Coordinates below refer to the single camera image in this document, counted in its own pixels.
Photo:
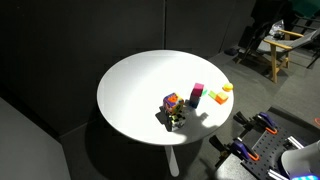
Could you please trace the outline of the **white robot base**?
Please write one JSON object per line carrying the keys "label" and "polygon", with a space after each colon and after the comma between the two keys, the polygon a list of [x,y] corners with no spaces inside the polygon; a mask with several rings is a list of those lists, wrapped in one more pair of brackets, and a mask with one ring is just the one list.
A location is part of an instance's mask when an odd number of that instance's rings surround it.
{"label": "white robot base", "polygon": [[290,180],[320,180],[320,141],[285,151],[281,163]]}

